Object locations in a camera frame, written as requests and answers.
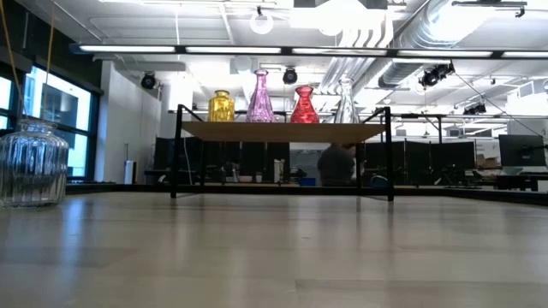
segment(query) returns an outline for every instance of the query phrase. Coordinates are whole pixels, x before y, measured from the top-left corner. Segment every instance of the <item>clear glass vase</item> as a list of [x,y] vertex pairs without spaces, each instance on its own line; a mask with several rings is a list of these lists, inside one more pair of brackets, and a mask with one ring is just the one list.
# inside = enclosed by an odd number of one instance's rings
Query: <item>clear glass vase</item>
[[215,95],[209,100],[209,121],[234,121],[234,100],[230,93],[217,90]]
[[257,85],[247,109],[247,121],[273,122],[274,113],[272,112],[271,98],[268,96],[268,91],[266,90],[266,75],[268,75],[268,71],[258,69],[255,71],[255,75],[257,75]]
[[341,101],[335,114],[335,123],[360,123],[360,118],[354,106],[354,97],[352,96],[353,80],[342,78],[339,80],[341,85]]
[[295,91],[299,94],[299,101],[291,115],[291,123],[319,123],[318,114],[310,100],[313,89],[310,86],[299,86]]
[[55,124],[20,121],[20,131],[0,139],[0,205],[54,205],[67,184],[69,144],[53,134]]

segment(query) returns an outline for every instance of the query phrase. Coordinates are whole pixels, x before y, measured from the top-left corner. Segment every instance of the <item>clear ribbed glass jar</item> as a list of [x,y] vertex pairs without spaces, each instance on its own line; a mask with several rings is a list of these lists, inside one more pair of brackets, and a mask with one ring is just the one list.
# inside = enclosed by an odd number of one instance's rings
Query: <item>clear ribbed glass jar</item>
[[53,134],[55,127],[23,120],[19,132],[0,139],[0,206],[45,206],[63,200],[69,144]]

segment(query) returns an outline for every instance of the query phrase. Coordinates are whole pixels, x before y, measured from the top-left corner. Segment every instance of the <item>wood grain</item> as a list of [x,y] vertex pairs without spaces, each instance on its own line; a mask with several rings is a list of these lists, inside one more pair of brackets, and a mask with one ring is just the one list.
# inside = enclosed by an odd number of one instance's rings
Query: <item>wood grain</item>
[[384,125],[185,121],[182,129],[205,141],[358,143]]

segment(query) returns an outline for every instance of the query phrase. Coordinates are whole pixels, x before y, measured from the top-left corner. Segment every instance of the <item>glass vase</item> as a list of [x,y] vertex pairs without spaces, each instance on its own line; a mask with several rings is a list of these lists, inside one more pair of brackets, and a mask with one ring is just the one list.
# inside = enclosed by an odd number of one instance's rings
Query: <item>glass vase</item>
[[353,80],[350,78],[342,78],[339,80],[341,85],[341,101],[335,114],[335,123],[360,123],[360,118],[354,106],[354,98],[352,96]]
[[319,123],[319,117],[310,100],[313,89],[310,86],[299,86],[296,90],[299,101],[291,115],[291,123]]
[[257,75],[257,85],[247,109],[247,121],[273,122],[274,113],[272,112],[271,98],[266,90],[266,75],[268,75],[268,72],[265,69],[258,69],[255,71],[255,75]]
[[209,100],[209,121],[234,121],[234,100],[230,93],[217,90],[215,95]]
[[67,184],[69,144],[55,124],[20,121],[20,131],[0,139],[0,205],[27,207],[61,202]]

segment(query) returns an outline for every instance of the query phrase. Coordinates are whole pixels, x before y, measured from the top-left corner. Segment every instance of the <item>wooden shelf board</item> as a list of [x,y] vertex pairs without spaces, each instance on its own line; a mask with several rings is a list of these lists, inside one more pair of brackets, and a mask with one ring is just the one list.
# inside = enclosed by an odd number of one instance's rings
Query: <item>wooden shelf board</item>
[[384,125],[184,121],[182,129],[204,141],[359,143]]

